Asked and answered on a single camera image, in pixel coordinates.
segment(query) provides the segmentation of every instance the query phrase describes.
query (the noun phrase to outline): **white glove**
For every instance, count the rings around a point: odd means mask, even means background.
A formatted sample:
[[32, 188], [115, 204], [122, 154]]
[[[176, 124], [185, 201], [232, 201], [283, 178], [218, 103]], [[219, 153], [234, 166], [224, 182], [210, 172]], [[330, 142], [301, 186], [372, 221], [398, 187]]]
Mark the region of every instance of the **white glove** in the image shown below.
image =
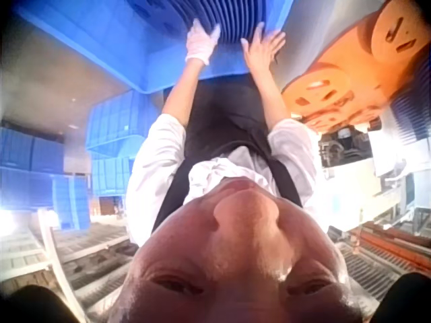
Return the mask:
[[193, 20], [193, 26], [187, 34], [187, 56], [188, 59], [200, 59], [209, 64], [209, 58], [217, 45], [220, 37], [220, 25], [217, 24], [213, 32], [208, 35], [198, 19]]

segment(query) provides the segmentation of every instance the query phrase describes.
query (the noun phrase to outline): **orange wheel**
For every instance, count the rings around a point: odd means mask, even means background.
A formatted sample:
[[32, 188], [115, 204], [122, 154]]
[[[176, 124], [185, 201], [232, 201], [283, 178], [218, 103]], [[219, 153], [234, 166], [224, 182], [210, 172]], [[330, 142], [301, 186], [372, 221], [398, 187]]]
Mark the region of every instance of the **orange wheel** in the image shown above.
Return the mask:
[[293, 113], [307, 116], [342, 99], [349, 90], [349, 76], [331, 65], [299, 77], [283, 91], [283, 98]]
[[314, 113], [306, 117], [304, 123], [317, 132], [325, 133], [344, 119], [345, 116], [339, 110], [332, 109]]
[[353, 113], [349, 117], [348, 122], [352, 125], [368, 122], [380, 116], [382, 111], [383, 109], [378, 106], [369, 106], [361, 111]]
[[412, 58], [430, 41], [419, 8], [410, 0], [388, 2], [379, 17], [371, 37], [371, 52], [382, 63], [394, 63]]

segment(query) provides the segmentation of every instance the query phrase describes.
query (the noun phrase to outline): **orange machine part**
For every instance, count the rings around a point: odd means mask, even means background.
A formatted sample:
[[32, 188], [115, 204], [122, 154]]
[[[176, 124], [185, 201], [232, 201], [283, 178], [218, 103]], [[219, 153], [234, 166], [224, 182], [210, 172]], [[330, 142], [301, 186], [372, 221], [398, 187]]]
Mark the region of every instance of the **orange machine part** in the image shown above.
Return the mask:
[[344, 119], [345, 116], [338, 109], [332, 109], [311, 114], [304, 123], [314, 131], [324, 133]]
[[[311, 115], [326, 118], [321, 114], [324, 110], [334, 113], [338, 109], [344, 116], [340, 124], [358, 124], [379, 116], [392, 95], [411, 79], [411, 62], [430, 41], [430, 33], [413, 6], [409, 0], [392, 0], [341, 35], [303, 76], [284, 89], [286, 106], [305, 116], [310, 125]], [[325, 88], [327, 93], [335, 90], [336, 95], [322, 100]], [[319, 91], [316, 96], [311, 95], [314, 89]]]
[[379, 15], [371, 38], [372, 56], [383, 63], [412, 58], [429, 41], [420, 9], [411, 0], [392, 0]]
[[349, 117], [348, 122], [349, 124], [355, 125], [355, 124], [361, 124], [361, 123], [371, 121], [377, 118], [378, 116], [380, 116], [380, 114], [382, 113], [382, 110], [383, 109], [378, 106], [369, 106], [365, 109], [362, 109], [353, 113]]
[[334, 65], [326, 65], [291, 83], [283, 97], [293, 113], [307, 116], [340, 100], [349, 90], [349, 76]]

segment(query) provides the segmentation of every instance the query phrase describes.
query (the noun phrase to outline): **metal frame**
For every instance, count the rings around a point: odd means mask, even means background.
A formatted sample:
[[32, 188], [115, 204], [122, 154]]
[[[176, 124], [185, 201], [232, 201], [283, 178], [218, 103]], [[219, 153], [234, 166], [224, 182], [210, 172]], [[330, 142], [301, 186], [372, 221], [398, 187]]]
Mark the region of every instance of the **metal frame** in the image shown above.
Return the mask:
[[86, 313], [84, 312], [84, 309], [73, 292], [72, 286], [67, 280], [63, 267], [61, 266], [61, 261], [59, 255], [57, 254], [57, 247], [55, 244], [53, 231], [46, 223], [45, 212], [46, 210], [44, 209], [40, 209], [38, 212], [39, 226], [46, 252], [48, 253], [51, 260], [54, 275], [57, 278], [60, 288], [66, 297], [67, 303], [69, 304], [69, 308], [73, 314], [75, 314], [75, 317], [82, 323], [88, 322]]

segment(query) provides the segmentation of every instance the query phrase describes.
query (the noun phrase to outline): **eye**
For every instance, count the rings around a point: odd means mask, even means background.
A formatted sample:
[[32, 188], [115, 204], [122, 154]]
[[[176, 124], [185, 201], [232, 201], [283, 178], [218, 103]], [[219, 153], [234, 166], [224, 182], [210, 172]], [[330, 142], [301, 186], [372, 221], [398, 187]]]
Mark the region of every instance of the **eye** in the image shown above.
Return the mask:
[[159, 277], [154, 279], [153, 282], [169, 291], [183, 295], [196, 296], [203, 293], [203, 289], [178, 277]]
[[288, 293], [290, 295], [310, 295], [317, 293], [322, 288], [330, 285], [330, 281], [322, 281], [322, 280], [315, 280], [315, 281], [308, 281], [301, 286], [291, 286], [288, 287]]

